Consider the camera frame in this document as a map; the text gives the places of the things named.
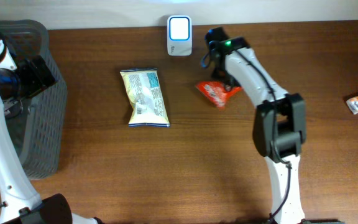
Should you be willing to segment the red snack bag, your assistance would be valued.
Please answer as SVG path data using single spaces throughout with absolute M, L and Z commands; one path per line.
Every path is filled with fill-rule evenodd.
M 199 82 L 196 88 L 217 108 L 224 108 L 232 96 L 242 91 L 240 86 L 235 86 L 230 91 L 226 90 L 225 84 L 218 81 Z

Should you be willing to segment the yellow snack bag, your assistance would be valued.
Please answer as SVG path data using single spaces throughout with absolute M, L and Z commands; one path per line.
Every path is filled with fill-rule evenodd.
M 156 68 L 120 71 L 133 112 L 129 127 L 170 127 Z

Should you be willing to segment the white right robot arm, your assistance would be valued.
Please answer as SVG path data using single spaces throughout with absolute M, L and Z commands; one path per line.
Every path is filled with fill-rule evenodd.
M 252 139 L 264 158 L 272 188 L 267 223 L 309 223 L 301 205 L 299 165 L 306 141 L 306 106 L 302 96 L 282 88 L 264 69 L 243 37 L 230 38 L 222 27 L 205 37 L 212 76 L 224 89 L 241 87 L 255 108 Z

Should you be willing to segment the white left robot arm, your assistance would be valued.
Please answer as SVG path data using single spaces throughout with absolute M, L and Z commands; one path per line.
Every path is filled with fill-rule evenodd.
M 98 223 L 32 185 L 58 168 L 67 100 L 48 44 L 37 21 L 0 21 L 0 223 Z

